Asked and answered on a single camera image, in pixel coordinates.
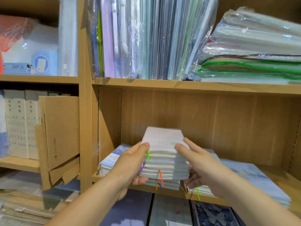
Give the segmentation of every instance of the red ribbon bookmark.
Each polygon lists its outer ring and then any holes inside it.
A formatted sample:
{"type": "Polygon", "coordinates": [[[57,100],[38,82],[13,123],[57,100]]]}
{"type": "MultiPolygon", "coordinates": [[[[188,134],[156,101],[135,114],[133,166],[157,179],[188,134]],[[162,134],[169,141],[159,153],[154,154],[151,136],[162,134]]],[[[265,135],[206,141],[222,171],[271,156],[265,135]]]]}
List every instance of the red ribbon bookmark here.
{"type": "Polygon", "coordinates": [[[159,170],[159,174],[160,174],[162,186],[164,186],[164,184],[163,184],[163,179],[162,179],[162,174],[161,174],[161,171],[160,171],[160,170],[159,170]]]}

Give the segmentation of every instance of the person's left hand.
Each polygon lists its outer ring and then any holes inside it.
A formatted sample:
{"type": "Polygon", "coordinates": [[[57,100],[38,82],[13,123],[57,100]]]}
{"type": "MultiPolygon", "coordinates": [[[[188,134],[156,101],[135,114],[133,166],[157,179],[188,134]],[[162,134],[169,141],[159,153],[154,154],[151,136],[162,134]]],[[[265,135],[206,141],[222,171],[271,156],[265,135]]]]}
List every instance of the person's left hand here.
{"type": "Polygon", "coordinates": [[[143,164],[143,159],[150,148],[149,143],[137,143],[130,149],[123,152],[114,167],[107,176],[116,176],[119,178],[120,193],[117,200],[121,200],[126,195],[130,184],[143,185],[148,178],[138,176],[138,172],[143,164]]]}

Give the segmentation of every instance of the person's right hand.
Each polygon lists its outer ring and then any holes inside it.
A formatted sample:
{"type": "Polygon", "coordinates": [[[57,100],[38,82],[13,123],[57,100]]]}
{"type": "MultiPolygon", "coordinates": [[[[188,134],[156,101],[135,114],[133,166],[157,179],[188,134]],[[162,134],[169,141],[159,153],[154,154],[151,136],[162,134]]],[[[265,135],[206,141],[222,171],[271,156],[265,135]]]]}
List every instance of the person's right hand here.
{"type": "Polygon", "coordinates": [[[187,180],[184,180],[184,184],[189,189],[202,185],[209,186],[214,196],[223,198],[222,185],[236,174],[215,160],[208,151],[194,144],[186,137],[184,142],[191,150],[179,143],[175,145],[177,152],[181,153],[192,166],[190,176],[187,180]]]}

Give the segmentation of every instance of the hand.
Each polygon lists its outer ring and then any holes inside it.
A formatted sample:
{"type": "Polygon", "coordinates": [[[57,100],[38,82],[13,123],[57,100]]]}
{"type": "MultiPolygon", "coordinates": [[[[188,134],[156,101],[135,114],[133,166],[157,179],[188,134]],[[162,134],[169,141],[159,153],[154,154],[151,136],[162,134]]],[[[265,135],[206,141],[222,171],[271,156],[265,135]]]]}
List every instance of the hand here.
{"type": "Polygon", "coordinates": [[[175,145],[177,152],[181,153],[192,166],[189,178],[184,180],[184,184],[189,189],[202,185],[209,186],[214,196],[224,198],[222,184],[236,174],[189,139],[184,138],[184,142],[191,151],[182,144],[175,145]]]}
{"type": "Polygon", "coordinates": [[[143,185],[148,181],[148,178],[138,176],[138,172],[141,169],[143,159],[149,148],[149,143],[137,143],[119,156],[114,167],[107,174],[108,176],[119,178],[120,193],[117,200],[124,198],[130,184],[143,185]]]}

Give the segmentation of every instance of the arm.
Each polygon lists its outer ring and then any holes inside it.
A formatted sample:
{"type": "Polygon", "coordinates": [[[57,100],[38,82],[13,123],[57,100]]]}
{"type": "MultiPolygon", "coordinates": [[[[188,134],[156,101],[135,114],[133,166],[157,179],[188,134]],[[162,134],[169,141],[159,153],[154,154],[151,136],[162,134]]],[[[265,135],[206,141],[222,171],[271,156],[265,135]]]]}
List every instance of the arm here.
{"type": "Polygon", "coordinates": [[[121,154],[113,169],[59,212],[46,226],[99,226],[116,201],[126,195],[131,183],[144,184],[148,178],[137,174],[149,143],[138,143],[121,154]]]}
{"type": "Polygon", "coordinates": [[[217,162],[206,150],[187,138],[191,151],[176,144],[178,152],[186,157],[193,170],[184,183],[189,188],[207,185],[212,193],[225,198],[247,226],[301,225],[301,220],[260,189],[217,162]]]}

